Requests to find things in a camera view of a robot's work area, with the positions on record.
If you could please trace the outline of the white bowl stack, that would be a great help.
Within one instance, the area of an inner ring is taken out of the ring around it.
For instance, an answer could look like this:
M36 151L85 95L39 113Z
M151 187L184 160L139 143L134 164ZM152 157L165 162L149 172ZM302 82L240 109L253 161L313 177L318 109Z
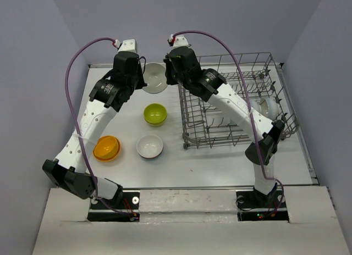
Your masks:
M158 94L167 88L166 69L159 63L146 64L144 82L147 86L142 89L149 94Z

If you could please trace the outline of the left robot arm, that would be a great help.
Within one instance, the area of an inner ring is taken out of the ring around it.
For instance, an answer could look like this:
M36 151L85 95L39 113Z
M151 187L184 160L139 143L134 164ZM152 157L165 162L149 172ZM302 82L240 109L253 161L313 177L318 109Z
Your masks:
M121 185L91 175L89 158L109 122L133 92L145 86L140 57L122 51L115 55L113 68L98 80L89 94L85 111L65 147L53 160L46 160L43 171L58 187L81 199L97 197L112 208L123 198Z

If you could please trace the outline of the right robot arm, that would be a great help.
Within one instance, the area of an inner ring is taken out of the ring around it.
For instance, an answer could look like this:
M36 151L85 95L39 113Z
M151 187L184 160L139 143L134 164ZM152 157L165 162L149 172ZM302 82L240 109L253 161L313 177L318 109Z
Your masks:
M253 164L255 184L249 202L252 207L264 208L274 199L279 181L274 177L271 158L277 152L284 130L281 120L273 122L252 107L248 97L242 98L214 69L203 69L195 52L181 46L164 58L169 85L180 85L192 95L216 107L248 135L251 145L245 155Z

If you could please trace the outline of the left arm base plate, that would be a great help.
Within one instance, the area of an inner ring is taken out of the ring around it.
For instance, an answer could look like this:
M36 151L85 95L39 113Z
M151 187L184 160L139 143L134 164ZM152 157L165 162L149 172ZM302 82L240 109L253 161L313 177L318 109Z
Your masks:
M122 222L137 223L140 221L140 191L124 190L123 197L116 207L108 204L110 208L101 201L91 201L87 220L90 222Z

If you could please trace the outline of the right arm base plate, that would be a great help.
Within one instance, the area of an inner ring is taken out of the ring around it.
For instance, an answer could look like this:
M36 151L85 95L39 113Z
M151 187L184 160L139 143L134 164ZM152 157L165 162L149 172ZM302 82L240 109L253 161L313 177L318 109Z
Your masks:
M267 203L259 203L253 191L237 191L235 204L239 222L245 221L289 221L285 199L281 200L282 191L274 193Z

